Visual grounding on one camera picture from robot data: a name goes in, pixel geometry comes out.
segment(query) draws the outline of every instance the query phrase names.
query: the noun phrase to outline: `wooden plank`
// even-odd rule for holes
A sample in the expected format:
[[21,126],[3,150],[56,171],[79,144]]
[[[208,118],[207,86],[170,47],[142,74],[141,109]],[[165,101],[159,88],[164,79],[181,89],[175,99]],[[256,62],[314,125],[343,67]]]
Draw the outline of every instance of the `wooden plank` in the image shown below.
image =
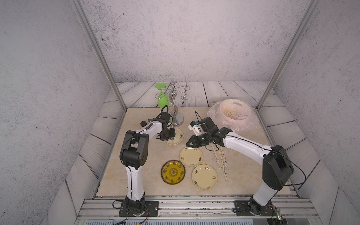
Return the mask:
[[345,193],[339,189],[335,200],[335,207],[330,220],[330,225],[347,224],[356,225],[360,222],[360,215],[355,210]]
[[[125,92],[127,92],[129,89],[131,89],[137,84],[138,84],[137,82],[116,83],[117,88],[119,88],[120,94],[124,94]],[[116,95],[112,88],[110,88],[109,94],[105,99],[105,102],[110,102],[110,101],[117,101]]]
[[264,106],[283,107],[284,104],[277,95],[271,94],[266,98]]
[[229,96],[229,98],[243,100],[252,107],[257,106],[257,102],[255,101],[255,99],[253,99],[234,81],[221,81],[220,84]]
[[329,224],[339,185],[322,161],[315,167],[303,186],[304,198],[310,198],[323,224]]
[[155,82],[143,82],[143,83],[138,83],[137,85],[135,85],[133,88],[131,88],[130,90],[128,90],[127,92],[125,92],[122,95],[122,98],[124,99],[125,105],[127,107],[131,107],[138,99],[141,98],[141,96],[143,94],[145,94],[145,92],[147,92],[147,90],[149,90],[151,88],[151,86],[153,86],[155,84]]
[[121,119],[124,115],[124,109],[121,107],[119,101],[104,102],[99,115],[100,117],[107,117],[113,119]]
[[205,81],[203,84],[209,106],[213,102],[216,103],[229,98],[218,81]]
[[[304,171],[306,176],[310,174],[320,160],[307,139],[289,148],[286,150],[286,153],[288,154],[289,159]],[[295,184],[301,183],[305,179],[304,174],[296,166],[294,166],[292,177]]]
[[84,199],[91,198],[97,180],[85,161],[78,156],[66,178],[76,213],[79,213]]
[[263,81],[235,81],[244,91],[246,91],[251,97],[253,97],[257,102],[260,101],[264,91],[266,89],[267,83]]
[[112,144],[114,142],[120,121],[121,120],[119,119],[97,117],[93,127],[91,128],[90,134]]
[[155,98],[156,93],[159,93],[160,91],[155,88],[155,86],[158,83],[164,83],[166,84],[166,87],[169,86],[170,81],[168,82],[156,82],[153,84],[152,87],[150,87],[147,92],[139,100],[137,100],[131,107],[156,107],[158,105],[158,100]]
[[186,91],[189,99],[184,101],[183,107],[208,107],[203,83],[187,82],[186,85],[190,87],[190,89]]
[[96,176],[100,177],[110,149],[111,145],[109,143],[89,135],[82,146],[79,155],[95,172]]
[[73,224],[76,216],[69,190],[63,181],[48,211],[49,225]]
[[291,147],[305,138],[296,122],[284,123],[269,127],[269,131],[277,145],[284,149]]
[[285,107],[262,107],[260,113],[267,126],[294,121],[294,117]]

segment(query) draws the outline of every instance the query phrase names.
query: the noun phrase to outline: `metal profile bar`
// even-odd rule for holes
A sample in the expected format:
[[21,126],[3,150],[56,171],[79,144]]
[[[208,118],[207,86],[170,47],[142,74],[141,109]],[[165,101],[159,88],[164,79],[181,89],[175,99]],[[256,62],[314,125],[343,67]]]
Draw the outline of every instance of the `metal profile bar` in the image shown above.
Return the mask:
[[120,94],[120,91],[119,89],[117,88],[117,85],[114,81],[114,78],[111,74],[111,71],[110,71],[110,68],[108,66],[108,64],[106,63],[106,60],[105,60],[105,57],[100,49],[100,46],[99,46],[99,43],[97,42],[95,36],[94,36],[94,33],[93,33],[93,30],[91,29],[90,27],[90,24],[89,24],[89,21],[85,15],[85,12],[81,6],[81,3],[79,0],[71,0],[71,3],[73,5],[73,8],[80,20],[80,23],[82,25],[82,27],[84,28],[84,31],[89,39],[89,41],[91,42],[91,45],[93,46],[93,49],[94,49],[94,52],[104,70],[104,73],[106,75],[106,77],[108,78],[109,80],[109,83],[111,85],[111,88],[114,90],[114,93],[116,95],[116,98],[119,100],[122,108],[126,111],[126,105],[125,105],[125,102],[124,100],[122,99],[121,97],[121,94]]
[[279,79],[281,72],[284,70],[284,67],[286,66],[286,63],[288,62],[289,58],[291,57],[291,54],[294,52],[295,47],[297,43],[299,42],[301,36],[304,34],[306,27],[311,21],[312,16],[315,14],[321,0],[312,0],[309,4],[309,7],[307,8],[304,17],[302,18],[301,22],[299,23],[293,37],[291,38],[291,41],[280,60],[280,63],[278,67],[276,68],[273,76],[271,77],[269,83],[267,84],[267,87],[265,89],[264,94],[262,95],[259,104],[257,105],[257,110],[260,110],[261,107],[264,105],[268,95],[270,94],[272,88],[275,86],[277,80]]

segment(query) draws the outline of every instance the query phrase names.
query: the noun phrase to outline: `yellow plate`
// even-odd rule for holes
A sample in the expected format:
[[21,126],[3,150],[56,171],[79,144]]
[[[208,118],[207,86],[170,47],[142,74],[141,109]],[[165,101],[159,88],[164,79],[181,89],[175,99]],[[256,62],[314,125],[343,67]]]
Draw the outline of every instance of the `yellow plate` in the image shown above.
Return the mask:
[[180,152],[180,162],[187,167],[196,167],[202,162],[202,152],[198,148],[184,147]]
[[217,184],[217,173],[209,165],[201,164],[195,167],[193,171],[193,183],[200,190],[211,190]]
[[172,140],[164,141],[166,144],[173,145],[178,144],[184,139],[184,133],[179,128],[175,128],[175,137]]
[[178,160],[167,161],[161,168],[161,178],[167,184],[178,184],[185,177],[185,167]]

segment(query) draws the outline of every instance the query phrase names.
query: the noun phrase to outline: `metal frame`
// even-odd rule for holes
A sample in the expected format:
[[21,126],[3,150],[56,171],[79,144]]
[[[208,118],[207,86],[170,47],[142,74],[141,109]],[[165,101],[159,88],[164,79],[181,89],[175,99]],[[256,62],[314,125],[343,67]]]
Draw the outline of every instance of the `metal frame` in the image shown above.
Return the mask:
[[[289,58],[291,57],[291,54],[295,50],[295,47],[297,43],[299,42],[301,36],[306,30],[306,27],[308,26],[312,16],[315,14],[321,0],[312,0],[304,14],[304,17],[302,18],[300,24],[298,25],[281,61],[279,62],[274,74],[272,75],[265,92],[263,96],[261,97],[259,104],[256,107],[256,114],[259,118],[259,121],[261,123],[261,126],[264,129],[264,132],[269,140],[270,145],[274,146],[275,142],[266,126],[266,123],[261,115],[260,109],[265,103],[269,93],[273,89],[275,83],[277,82],[279,76],[281,75],[281,72],[283,71],[284,67],[286,66],[286,63],[288,62]],[[73,4],[74,10],[76,11],[79,20],[85,30],[86,35],[89,38],[89,41],[91,42],[93,49],[96,53],[97,58],[99,59],[99,62],[101,63],[101,66],[105,72],[106,77],[109,80],[109,83],[114,90],[114,93],[119,100],[121,106],[124,109],[124,116],[126,114],[126,105],[124,100],[122,99],[122,96],[119,92],[119,89],[113,79],[113,76],[111,74],[110,68],[108,64],[106,63],[105,57],[102,54],[102,51],[100,49],[100,46],[94,36],[94,33],[90,27],[90,24],[88,22],[88,19],[84,13],[84,10],[81,6],[81,3],[79,0],[71,0],[71,3]],[[109,158],[111,156],[111,153],[113,151],[117,136],[120,132],[121,125],[123,120],[121,120],[121,123],[119,125],[115,140],[112,144],[111,150],[109,152],[107,161],[103,167],[103,171],[101,176],[98,179],[98,182],[96,184],[96,189],[93,192],[92,200],[84,200],[84,204],[81,207],[79,217],[77,221],[81,219],[99,219],[99,218],[107,218],[107,219],[119,219],[118,217],[118,210],[112,208],[112,202],[114,200],[123,200],[124,197],[102,197],[98,198],[96,197],[96,193],[98,190],[98,187],[100,185],[100,182],[102,180],[102,177],[105,172],[105,168],[107,166],[107,163],[109,161]],[[291,195],[276,195],[273,198],[274,205],[277,205],[279,208],[283,208],[282,211],[286,212],[287,218],[314,218],[319,220],[319,217],[310,201],[310,199],[299,199],[297,195],[297,190],[294,187],[291,187]],[[153,197],[147,197],[149,200],[155,200],[160,202],[159,206],[159,217],[161,219],[193,219],[193,218],[237,218],[234,216],[234,213],[232,212],[231,208],[234,207],[233,201],[234,200],[248,200],[249,196],[247,195],[232,195],[232,196],[191,196],[191,197],[182,197],[182,196],[153,196]]]
[[124,109],[124,111],[126,111],[126,105],[125,105],[125,102],[124,100],[122,99],[121,97],[121,94],[120,94],[120,91],[114,81],[114,78],[111,74],[111,70],[105,60],[105,57],[100,49],[100,46],[99,46],[99,43],[97,42],[96,38],[95,38],[95,35],[94,35],[94,32],[93,30],[91,29],[91,26],[89,24],[89,21],[85,15],[85,12],[81,6],[81,3],[79,0],[71,0],[71,3],[73,5],[73,8],[77,14],[77,17],[79,18],[80,20],[80,23],[82,25],[82,27],[84,28],[84,31],[89,39],[89,41],[91,42],[91,45],[93,46],[93,49],[94,49],[94,52],[101,64],[101,67],[103,68],[104,70],[104,73],[106,75],[106,77],[108,78],[109,80],[109,83],[111,85],[111,88],[114,90],[114,93],[116,95],[116,98],[119,100],[122,108]]
[[259,104],[257,105],[257,110],[259,111],[261,107],[264,105],[268,95],[270,94],[271,90],[275,86],[277,80],[279,79],[281,72],[284,70],[286,63],[289,61],[292,53],[295,50],[295,47],[297,43],[299,42],[301,36],[304,34],[306,27],[311,21],[312,16],[315,14],[316,10],[318,9],[318,6],[320,4],[321,0],[312,0],[304,14],[304,17],[302,18],[301,22],[299,23],[293,37],[291,38],[291,41],[281,58],[278,67],[276,68],[273,76],[271,77],[269,83],[267,84],[267,87],[265,89],[264,94],[262,95]]
[[[235,196],[198,196],[198,197],[173,197],[173,196],[147,196],[148,200],[159,201],[159,215],[157,219],[254,219],[256,216],[237,217],[233,212],[235,200],[248,201],[245,195]],[[84,200],[77,220],[87,219],[121,219],[118,209],[112,207],[114,200],[123,198],[96,198]],[[313,218],[319,216],[310,199],[297,197],[275,196],[273,205],[279,208],[285,218]]]

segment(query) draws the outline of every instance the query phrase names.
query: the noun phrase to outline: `cream plate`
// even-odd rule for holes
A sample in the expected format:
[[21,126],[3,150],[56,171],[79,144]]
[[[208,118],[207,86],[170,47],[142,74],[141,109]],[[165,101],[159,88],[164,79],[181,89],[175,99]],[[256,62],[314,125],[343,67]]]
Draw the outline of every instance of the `cream plate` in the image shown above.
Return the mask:
[[184,147],[180,152],[180,162],[187,167],[196,167],[202,162],[202,152],[198,148]]
[[173,140],[165,141],[166,144],[173,145],[178,144],[184,139],[184,133],[179,128],[175,128],[175,137]]
[[209,165],[201,164],[195,167],[193,171],[193,183],[200,190],[211,190],[217,184],[217,173]]

